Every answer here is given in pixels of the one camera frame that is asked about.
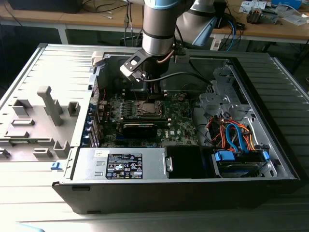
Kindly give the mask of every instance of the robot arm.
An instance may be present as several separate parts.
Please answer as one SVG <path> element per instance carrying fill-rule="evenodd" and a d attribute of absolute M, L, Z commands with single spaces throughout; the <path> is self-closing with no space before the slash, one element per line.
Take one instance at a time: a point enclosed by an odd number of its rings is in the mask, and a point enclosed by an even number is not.
<path fill-rule="evenodd" d="M 209 38 L 217 21 L 213 0 L 145 0 L 144 2 L 142 49 L 131 56 L 120 68 L 131 81 L 157 79 L 168 70 L 169 62 L 165 61 L 176 53 L 175 27 L 177 18 L 184 12 L 190 11 L 190 14 L 197 12 L 197 15 L 208 14 L 208 17 L 202 16 L 207 22 L 200 28 L 200 33 L 195 39 L 194 44 L 197 45 L 202 45 Z"/>

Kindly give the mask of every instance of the wooden table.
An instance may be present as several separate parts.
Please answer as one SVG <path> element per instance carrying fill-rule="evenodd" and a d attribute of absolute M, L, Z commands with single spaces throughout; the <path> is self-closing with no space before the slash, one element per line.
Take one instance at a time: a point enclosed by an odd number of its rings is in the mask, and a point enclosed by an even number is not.
<path fill-rule="evenodd" d="M 113 2 L 113 0 L 96 0 L 96 6 Z M 125 5 L 125 3 L 123 1 L 118 1 L 110 6 L 103 6 L 99 10 L 105 11 L 122 5 Z M 93 2 L 89 2 L 85 8 L 93 11 Z M 18 20 L 18 22 L 14 20 L 10 13 Z M 103 17 L 101 16 L 102 14 L 112 16 L 113 19 Z M 112 14 L 91 13 L 83 9 L 77 14 L 44 11 L 17 11 L 13 10 L 6 0 L 0 0 L 1 24 L 12 26 L 20 26 L 21 24 L 25 27 L 55 28 L 58 30 L 61 42 L 63 44 L 69 43 L 66 35 L 67 29 L 124 31 L 125 15 L 126 7 L 112 10 Z M 132 24 L 133 32 L 139 32 L 142 28 L 141 5 L 132 5 Z"/>
<path fill-rule="evenodd" d="M 232 15 L 238 22 L 246 24 L 246 29 L 242 35 L 242 40 L 257 40 L 257 41 L 274 41 L 283 43 L 301 43 L 304 44 L 309 38 L 308 24 L 296 26 L 283 19 L 279 20 L 279 24 L 248 24 L 246 21 L 246 14 L 239 13 L 239 6 L 242 0 L 228 0 L 228 6 Z M 100 4 L 113 3 L 113 0 L 96 0 L 96 6 Z M 108 19 L 101 16 L 99 13 L 90 13 L 81 10 L 77 14 L 66 14 L 58 12 L 39 12 L 39 11 L 15 11 L 6 1 L 0 1 L 0 20 L 4 25 L 19 24 L 9 14 L 7 10 L 20 22 L 22 26 L 31 27 L 45 27 L 56 28 L 59 32 L 61 42 L 68 44 L 66 36 L 66 29 L 81 29 L 81 30 L 100 30 L 100 31 L 124 31 L 124 17 L 126 14 L 126 7 L 121 7 L 112 11 L 113 19 Z M 110 6 L 103 6 L 100 10 L 108 10 L 117 6 L 125 5 L 118 1 Z M 93 2 L 87 4 L 87 9 L 94 10 Z M 133 15 L 133 31 L 139 32 L 142 27 L 142 6 L 132 5 Z M 212 42 L 212 50 L 218 48 L 218 42 L 226 38 L 231 33 L 229 27 L 222 29 L 214 29 L 211 37 L 214 38 Z"/>

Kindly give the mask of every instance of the table leg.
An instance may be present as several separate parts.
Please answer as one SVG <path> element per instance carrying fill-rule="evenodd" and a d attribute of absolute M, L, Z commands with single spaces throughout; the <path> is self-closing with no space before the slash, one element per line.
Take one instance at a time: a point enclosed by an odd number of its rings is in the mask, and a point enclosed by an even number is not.
<path fill-rule="evenodd" d="M 57 29 L 58 29 L 58 33 L 59 33 L 59 36 L 60 36 L 61 43 L 62 44 L 69 44 L 67 32 L 66 32 L 66 26 L 59 24 L 57 26 Z"/>
<path fill-rule="evenodd" d="M 225 34 L 214 34 L 210 50 L 218 51 L 221 41 L 222 39 L 224 39 L 224 37 L 225 37 Z"/>

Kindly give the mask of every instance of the blue latch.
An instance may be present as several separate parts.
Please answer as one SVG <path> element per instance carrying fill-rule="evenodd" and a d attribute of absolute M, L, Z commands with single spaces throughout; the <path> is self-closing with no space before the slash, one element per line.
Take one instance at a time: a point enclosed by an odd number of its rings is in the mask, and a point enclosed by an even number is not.
<path fill-rule="evenodd" d="M 234 154 L 231 151 L 217 151 L 214 156 L 216 161 L 235 160 Z"/>
<path fill-rule="evenodd" d="M 62 166 L 60 162 L 54 162 L 50 168 L 50 170 L 62 170 Z"/>
<path fill-rule="evenodd" d="M 269 154 L 268 154 L 267 151 L 263 151 L 263 156 L 264 156 L 264 158 L 265 158 L 266 160 L 269 160 L 269 159 L 270 159 Z"/>

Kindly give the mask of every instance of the motherboard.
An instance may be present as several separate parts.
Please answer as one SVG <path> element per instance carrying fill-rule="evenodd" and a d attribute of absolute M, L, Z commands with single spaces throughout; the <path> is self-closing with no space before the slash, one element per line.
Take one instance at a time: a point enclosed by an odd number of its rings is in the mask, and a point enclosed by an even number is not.
<path fill-rule="evenodd" d="M 166 93 L 163 101 L 126 100 L 114 95 L 103 102 L 101 147 L 197 145 L 190 101 Z"/>

